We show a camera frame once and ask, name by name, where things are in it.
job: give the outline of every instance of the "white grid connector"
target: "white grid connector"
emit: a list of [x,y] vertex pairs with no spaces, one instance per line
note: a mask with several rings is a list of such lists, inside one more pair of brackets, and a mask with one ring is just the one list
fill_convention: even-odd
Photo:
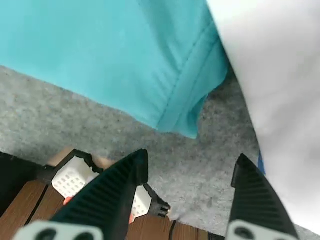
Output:
[[64,198],[73,197],[87,182],[98,175],[92,171],[83,158],[74,156],[56,173],[51,183]]
[[151,205],[151,197],[145,187],[138,186],[135,191],[131,214],[134,219],[147,215]]

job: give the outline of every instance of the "floor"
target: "floor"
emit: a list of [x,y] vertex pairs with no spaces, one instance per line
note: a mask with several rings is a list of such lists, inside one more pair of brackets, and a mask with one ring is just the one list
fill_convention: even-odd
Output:
[[[11,240],[16,231],[35,220],[47,220],[63,206],[64,198],[51,186],[28,182],[0,218],[2,240]],[[129,226],[126,240],[167,240],[171,222],[168,218],[143,216]],[[208,233],[177,223],[174,240],[207,240]]]

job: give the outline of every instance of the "blue strip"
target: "blue strip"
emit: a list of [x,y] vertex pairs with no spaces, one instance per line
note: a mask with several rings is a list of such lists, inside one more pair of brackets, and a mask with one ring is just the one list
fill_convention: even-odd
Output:
[[259,158],[258,158],[258,168],[264,175],[266,174],[265,164],[264,164],[264,160],[262,159],[261,152],[259,153]]

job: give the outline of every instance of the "white plastic part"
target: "white plastic part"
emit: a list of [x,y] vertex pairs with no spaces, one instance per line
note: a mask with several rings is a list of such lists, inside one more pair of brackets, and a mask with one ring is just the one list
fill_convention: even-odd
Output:
[[[236,234],[236,229],[246,229],[249,231],[253,238],[245,238]],[[263,226],[258,226],[246,221],[235,220],[228,226],[225,240],[244,240],[244,239],[256,239],[256,240],[297,240],[297,238],[279,231],[275,231]]]
[[138,186],[135,191],[131,214],[134,219],[148,214],[151,197],[143,186]]
[[75,156],[56,173],[51,183],[64,198],[73,197],[98,175],[83,158]]
[[[40,238],[44,231],[55,232],[54,238]],[[74,225],[69,223],[58,223],[53,221],[35,221],[28,224],[15,234],[13,240],[35,240],[35,239],[54,239],[54,240],[72,240],[81,234],[90,234],[93,240],[103,240],[102,231],[94,226]]]

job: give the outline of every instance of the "black cable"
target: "black cable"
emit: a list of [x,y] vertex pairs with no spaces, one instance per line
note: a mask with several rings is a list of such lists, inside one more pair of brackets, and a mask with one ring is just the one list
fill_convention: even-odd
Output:
[[26,222],[25,222],[24,225],[28,225],[28,224],[30,223],[31,219],[34,217],[34,215],[35,215],[38,207],[40,206],[40,203],[41,203],[42,199],[44,199],[44,197],[45,197],[45,194],[46,194],[46,192],[47,192],[47,190],[48,190],[48,187],[49,187],[49,185],[45,185],[45,187],[44,187],[44,189],[43,189],[43,191],[42,191],[41,196],[39,197],[38,201],[36,202],[36,205],[34,206],[32,212],[30,213],[30,215],[29,215],[29,217],[28,217],[28,219],[26,220]]
[[172,240],[172,236],[174,234],[176,223],[177,223],[177,221],[173,221],[173,223],[171,225],[170,232],[169,232],[169,240]]

